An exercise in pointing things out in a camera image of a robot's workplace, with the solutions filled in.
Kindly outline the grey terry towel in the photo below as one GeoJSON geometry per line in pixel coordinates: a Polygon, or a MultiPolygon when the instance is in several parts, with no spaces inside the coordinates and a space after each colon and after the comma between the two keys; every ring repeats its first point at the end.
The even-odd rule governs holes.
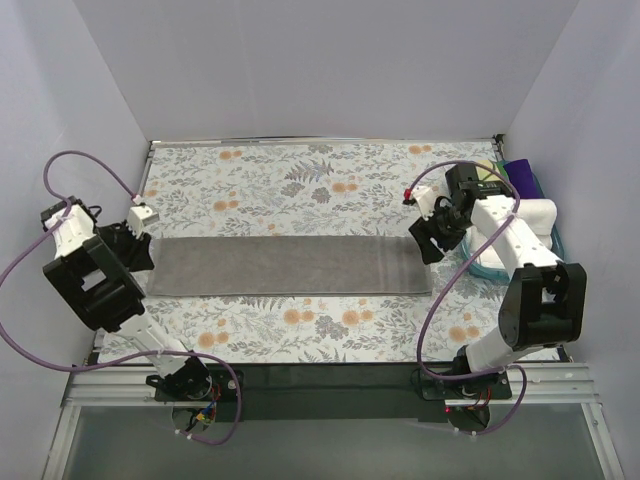
{"type": "Polygon", "coordinates": [[[407,237],[163,238],[152,296],[428,295],[430,270],[407,237]]]}

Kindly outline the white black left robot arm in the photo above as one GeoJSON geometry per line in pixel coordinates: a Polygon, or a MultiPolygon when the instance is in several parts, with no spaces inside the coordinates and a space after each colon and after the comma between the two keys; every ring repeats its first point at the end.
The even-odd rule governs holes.
{"type": "Polygon", "coordinates": [[[62,200],[40,215],[56,246],[43,273],[88,328],[116,334],[144,354],[156,369],[150,386],[174,400],[200,400],[212,390],[211,373],[146,312],[133,276],[154,269],[147,227],[158,218],[137,197],[124,221],[100,226],[81,200],[62,200]]]}

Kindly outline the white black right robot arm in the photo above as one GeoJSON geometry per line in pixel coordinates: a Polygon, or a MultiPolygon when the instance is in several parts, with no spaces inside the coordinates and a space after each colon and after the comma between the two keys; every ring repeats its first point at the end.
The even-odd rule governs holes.
{"type": "Polygon", "coordinates": [[[488,393],[520,358],[580,337],[587,273],[538,239],[519,214],[519,192],[504,175],[488,168],[488,179],[482,179],[482,164],[468,160],[445,161],[442,166],[448,195],[433,197],[417,181],[403,195],[404,204],[420,212],[409,232],[423,263],[441,261],[475,227],[485,241],[471,257],[494,249],[509,278],[497,327],[462,347],[442,373],[417,361],[423,380],[471,398],[488,393]]]}

